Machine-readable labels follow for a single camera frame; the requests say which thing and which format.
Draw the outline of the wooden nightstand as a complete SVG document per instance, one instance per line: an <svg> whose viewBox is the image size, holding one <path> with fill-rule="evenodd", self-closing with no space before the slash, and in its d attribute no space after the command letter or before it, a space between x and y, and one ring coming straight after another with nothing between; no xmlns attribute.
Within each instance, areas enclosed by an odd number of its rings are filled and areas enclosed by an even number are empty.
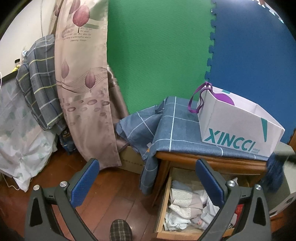
<svg viewBox="0 0 296 241"><path fill-rule="evenodd" d="M157 177L152 191L152 206L156 205L162 188L167 180L170 168L195 169L199 159L205 159L213 170L221 174L234 174L248 176L249 185L258 183L267 173L267 162L238 158L224 158L214 156L201 156L176 152L157 151L155 157L159 161Z"/></svg>

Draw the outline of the green foam mat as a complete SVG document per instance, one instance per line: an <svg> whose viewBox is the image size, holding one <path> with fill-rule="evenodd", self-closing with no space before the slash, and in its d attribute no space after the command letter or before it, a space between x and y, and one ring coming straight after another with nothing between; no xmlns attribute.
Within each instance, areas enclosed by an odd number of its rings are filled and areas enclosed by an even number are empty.
<svg viewBox="0 0 296 241"><path fill-rule="evenodd" d="M107 61L130 113L189 99L211 57L211 1L110 1Z"/></svg>

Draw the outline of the blue foam mat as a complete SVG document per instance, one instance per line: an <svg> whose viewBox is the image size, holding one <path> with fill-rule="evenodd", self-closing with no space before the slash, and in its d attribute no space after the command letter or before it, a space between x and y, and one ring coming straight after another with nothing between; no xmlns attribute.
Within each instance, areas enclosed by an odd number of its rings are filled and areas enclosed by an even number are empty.
<svg viewBox="0 0 296 241"><path fill-rule="evenodd" d="M295 130L295 39L257 1L215 1L212 13L206 79L259 104L284 127L287 143Z"/></svg>

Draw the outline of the plaid slipper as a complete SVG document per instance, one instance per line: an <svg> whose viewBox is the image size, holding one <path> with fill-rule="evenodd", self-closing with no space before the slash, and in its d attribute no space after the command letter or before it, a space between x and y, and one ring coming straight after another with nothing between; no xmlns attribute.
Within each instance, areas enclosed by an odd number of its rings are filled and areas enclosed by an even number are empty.
<svg viewBox="0 0 296 241"><path fill-rule="evenodd" d="M116 219L111 224L109 239L111 241L132 241L132 229L125 220Z"/></svg>

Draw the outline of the blue checked cloth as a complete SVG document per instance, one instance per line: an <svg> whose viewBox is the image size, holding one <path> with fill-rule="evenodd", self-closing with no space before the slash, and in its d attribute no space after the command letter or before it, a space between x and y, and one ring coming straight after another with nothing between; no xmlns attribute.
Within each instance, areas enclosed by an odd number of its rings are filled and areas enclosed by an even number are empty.
<svg viewBox="0 0 296 241"><path fill-rule="evenodd" d="M159 105L137 111L116 125L117 134L142 156L144 168L139 188L145 195L151 194L154 187L158 151L267 161L266 157L202 142L198 117L188 111L187 103L187 99L169 96Z"/></svg>

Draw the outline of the beige dotted underwear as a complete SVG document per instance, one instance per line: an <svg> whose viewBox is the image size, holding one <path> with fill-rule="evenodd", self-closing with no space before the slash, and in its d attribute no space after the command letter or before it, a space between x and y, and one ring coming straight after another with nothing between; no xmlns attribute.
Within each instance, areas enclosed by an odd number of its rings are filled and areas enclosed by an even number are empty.
<svg viewBox="0 0 296 241"><path fill-rule="evenodd" d="M171 188L169 209L184 219L193 219L203 212L203 203L198 194Z"/></svg>

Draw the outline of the red item in drawer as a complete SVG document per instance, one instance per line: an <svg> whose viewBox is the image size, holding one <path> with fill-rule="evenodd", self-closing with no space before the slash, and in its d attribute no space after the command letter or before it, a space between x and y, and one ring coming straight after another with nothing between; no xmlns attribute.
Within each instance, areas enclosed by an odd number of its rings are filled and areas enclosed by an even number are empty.
<svg viewBox="0 0 296 241"><path fill-rule="evenodd" d="M239 204L236 207L235 214L237 215L237 221L239 220L241 213L243 212L243 208L244 208L243 204Z"/></svg>

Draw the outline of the white XINCCI paper bag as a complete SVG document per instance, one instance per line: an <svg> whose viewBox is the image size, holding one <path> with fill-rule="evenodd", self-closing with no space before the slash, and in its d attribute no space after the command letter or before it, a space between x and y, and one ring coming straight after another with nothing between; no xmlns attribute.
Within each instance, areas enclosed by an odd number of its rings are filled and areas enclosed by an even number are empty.
<svg viewBox="0 0 296 241"><path fill-rule="evenodd" d="M269 157L285 132L284 127L259 104L229 91L201 84L197 106L188 111L198 116L202 142Z"/></svg>

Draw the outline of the grey plaid blanket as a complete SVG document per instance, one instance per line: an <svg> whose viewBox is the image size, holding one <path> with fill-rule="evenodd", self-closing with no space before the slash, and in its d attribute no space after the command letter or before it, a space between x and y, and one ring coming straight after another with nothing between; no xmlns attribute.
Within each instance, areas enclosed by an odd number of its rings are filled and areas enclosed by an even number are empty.
<svg viewBox="0 0 296 241"><path fill-rule="evenodd" d="M60 135L67 124L55 78L54 35L42 37L25 53L16 83L40 127Z"/></svg>

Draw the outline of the wooden drawer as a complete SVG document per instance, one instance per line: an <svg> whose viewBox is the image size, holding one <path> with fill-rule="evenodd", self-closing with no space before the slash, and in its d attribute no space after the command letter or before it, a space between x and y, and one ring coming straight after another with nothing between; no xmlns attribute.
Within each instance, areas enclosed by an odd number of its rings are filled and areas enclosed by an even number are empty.
<svg viewBox="0 0 296 241"><path fill-rule="evenodd" d="M197 240L203 233L203 230L194 228L192 226L189 226L180 231L165 230L165 216L166 212L169 210L170 188L172 187L173 181L180 181L188 185L193 190L203 189L203 185L201 184L195 171L180 168L171 168L166 181L164 196L161 205L159 206L159 214L154 231L154 237L156 238L156 240Z"/></svg>

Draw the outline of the white patterned bedsheet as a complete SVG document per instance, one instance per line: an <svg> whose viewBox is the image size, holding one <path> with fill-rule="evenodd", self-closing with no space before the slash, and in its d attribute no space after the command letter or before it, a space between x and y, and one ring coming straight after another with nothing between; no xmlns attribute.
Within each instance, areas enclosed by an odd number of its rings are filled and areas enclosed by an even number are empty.
<svg viewBox="0 0 296 241"><path fill-rule="evenodd" d="M1 172L24 192L57 150L56 136L33 117L15 78L1 87Z"/></svg>

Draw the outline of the pink floral curtain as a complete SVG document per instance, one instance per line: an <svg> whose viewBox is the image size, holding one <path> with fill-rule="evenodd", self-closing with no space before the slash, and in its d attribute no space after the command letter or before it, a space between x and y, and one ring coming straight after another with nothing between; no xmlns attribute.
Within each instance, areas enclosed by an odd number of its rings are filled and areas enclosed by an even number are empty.
<svg viewBox="0 0 296 241"><path fill-rule="evenodd" d="M63 1L55 33L55 76L64 118L85 160L119 167L107 76L107 1Z"/></svg>

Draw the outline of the cardboard box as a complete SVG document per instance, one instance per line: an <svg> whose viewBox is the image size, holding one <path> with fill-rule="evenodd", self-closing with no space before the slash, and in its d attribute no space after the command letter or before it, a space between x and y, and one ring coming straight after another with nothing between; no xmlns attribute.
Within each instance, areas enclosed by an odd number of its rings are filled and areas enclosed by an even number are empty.
<svg viewBox="0 0 296 241"><path fill-rule="evenodd" d="M141 174L144 167L144 161L139 153L135 152L131 146L127 146L119 153L121 166L120 168L132 173Z"/></svg>

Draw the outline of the dark blue fuzzy object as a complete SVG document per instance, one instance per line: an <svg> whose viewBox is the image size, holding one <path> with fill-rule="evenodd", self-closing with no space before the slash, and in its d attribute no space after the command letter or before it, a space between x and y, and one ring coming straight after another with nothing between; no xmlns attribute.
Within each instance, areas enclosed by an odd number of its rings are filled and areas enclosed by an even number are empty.
<svg viewBox="0 0 296 241"><path fill-rule="evenodd" d="M266 163L267 172L262 178L262 185L265 192L277 192L283 183L283 164L285 158L273 153Z"/></svg>

